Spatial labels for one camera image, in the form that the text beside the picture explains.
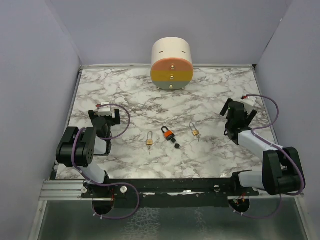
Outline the small brass padlock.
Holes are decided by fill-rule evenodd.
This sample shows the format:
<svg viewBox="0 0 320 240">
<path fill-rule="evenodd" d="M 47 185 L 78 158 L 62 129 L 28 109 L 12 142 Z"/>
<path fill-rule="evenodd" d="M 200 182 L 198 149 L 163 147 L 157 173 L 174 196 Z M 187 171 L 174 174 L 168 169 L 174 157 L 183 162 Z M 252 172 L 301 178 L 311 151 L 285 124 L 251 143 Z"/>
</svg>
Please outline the small brass padlock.
<svg viewBox="0 0 320 240">
<path fill-rule="evenodd" d="M 199 130 L 196 128 L 195 124 L 193 122 L 190 122 L 189 127 L 191 129 L 193 136 L 196 137 L 198 141 L 200 141 L 201 134 L 200 134 Z"/>
</svg>

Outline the black-headed keys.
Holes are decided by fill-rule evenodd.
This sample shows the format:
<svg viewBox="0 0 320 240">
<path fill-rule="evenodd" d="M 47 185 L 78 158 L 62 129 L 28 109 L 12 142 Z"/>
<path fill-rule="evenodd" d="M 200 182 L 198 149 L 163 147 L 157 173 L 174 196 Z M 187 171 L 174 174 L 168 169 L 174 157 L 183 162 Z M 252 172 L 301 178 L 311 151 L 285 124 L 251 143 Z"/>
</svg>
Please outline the black-headed keys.
<svg viewBox="0 0 320 240">
<path fill-rule="evenodd" d="M 175 138 L 172 138 L 170 141 L 174 144 L 175 149 L 183 149 L 183 147 L 179 143 L 177 143 L 177 140 Z"/>
</svg>

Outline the orange black padlock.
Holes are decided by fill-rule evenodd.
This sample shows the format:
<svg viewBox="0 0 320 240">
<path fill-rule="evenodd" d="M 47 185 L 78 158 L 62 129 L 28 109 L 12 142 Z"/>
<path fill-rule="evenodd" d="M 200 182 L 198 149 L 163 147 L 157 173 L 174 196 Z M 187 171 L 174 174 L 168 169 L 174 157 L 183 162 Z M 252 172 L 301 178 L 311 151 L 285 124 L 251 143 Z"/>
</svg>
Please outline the orange black padlock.
<svg viewBox="0 0 320 240">
<path fill-rule="evenodd" d="M 170 141 L 171 139 L 173 139 L 175 137 L 175 134 L 171 130 L 169 130 L 166 126 L 163 126 L 161 128 L 161 131 L 163 133 L 164 138 L 167 141 Z"/>
</svg>

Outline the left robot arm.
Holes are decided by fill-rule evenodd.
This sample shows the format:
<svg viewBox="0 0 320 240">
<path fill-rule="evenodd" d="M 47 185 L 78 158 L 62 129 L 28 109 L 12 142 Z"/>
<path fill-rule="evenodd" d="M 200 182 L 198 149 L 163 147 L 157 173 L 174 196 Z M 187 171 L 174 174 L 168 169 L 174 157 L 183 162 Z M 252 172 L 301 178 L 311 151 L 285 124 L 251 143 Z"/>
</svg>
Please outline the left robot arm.
<svg viewBox="0 0 320 240">
<path fill-rule="evenodd" d="M 91 127 L 79 132 L 78 127 L 66 128 L 56 149 L 56 161 L 67 168 L 77 166 L 82 174 L 90 180 L 97 196 L 106 197 L 111 190 L 109 176 L 105 170 L 94 163 L 94 156 L 108 156 L 111 153 L 111 128 L 121 124 L 120 111 L 89 110 Z"/>
</svg>

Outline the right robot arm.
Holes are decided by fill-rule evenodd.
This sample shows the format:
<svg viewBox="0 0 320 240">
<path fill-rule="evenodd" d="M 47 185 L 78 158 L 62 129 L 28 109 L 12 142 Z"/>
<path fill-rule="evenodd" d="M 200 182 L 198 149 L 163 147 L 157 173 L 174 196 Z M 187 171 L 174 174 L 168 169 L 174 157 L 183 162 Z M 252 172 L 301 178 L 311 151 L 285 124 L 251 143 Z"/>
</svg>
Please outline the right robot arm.
<svg viewBox="0 0 320 240">
<path fill-rule="evenodd" d="M 236 145 L 246 148 L 262 160 L 262 170 L 232 173 L 229 189 L 240 196 L 248 188 L 266 191 L 269 195 L 296 196 L 303 192 L 306 181 L 298 151 L 261 137 L 250 127 L 257 111 L 248 112 L 243 101 L 229 98 L 220 115 L 226 117 L 224 135 Z"/>
</svg>

